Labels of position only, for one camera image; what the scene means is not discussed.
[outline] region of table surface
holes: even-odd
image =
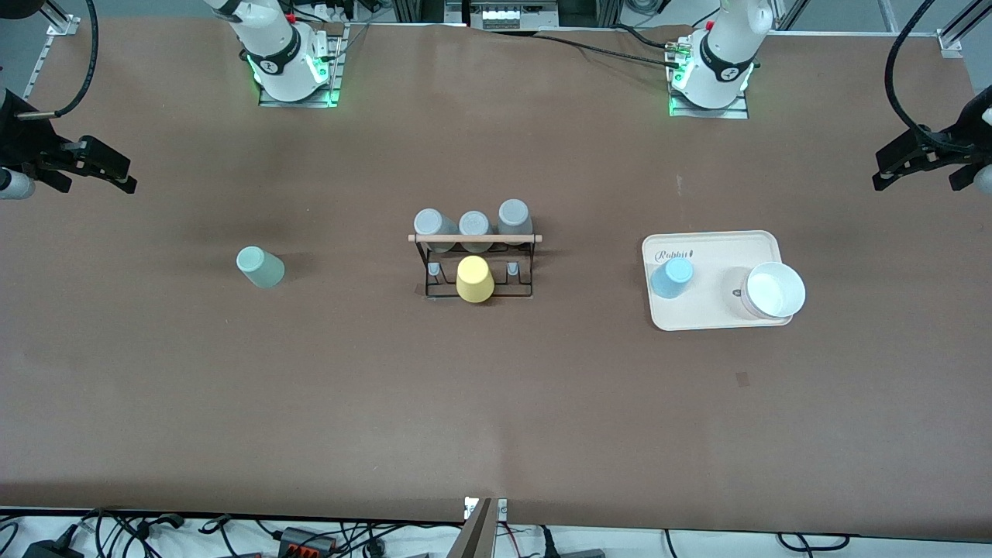
[[[38,106],[75,91],[80,30]],[[947,172],[872,190],[891,39],[771,37],[726,121],[670,118],[657,68],[448,27],[373,27],[339,107],[261,109],[221,22],[101,31],[57,126],[138,193],[0,205],[0,503],[992,536],[992,202]],[[934,127],[970,97],[934,40],[897,88]],[[421,297],[414,214],[507,198],[545,237],[534,298]],[[736,229],[775,234],[806,307],[658,331],[641,241]]]

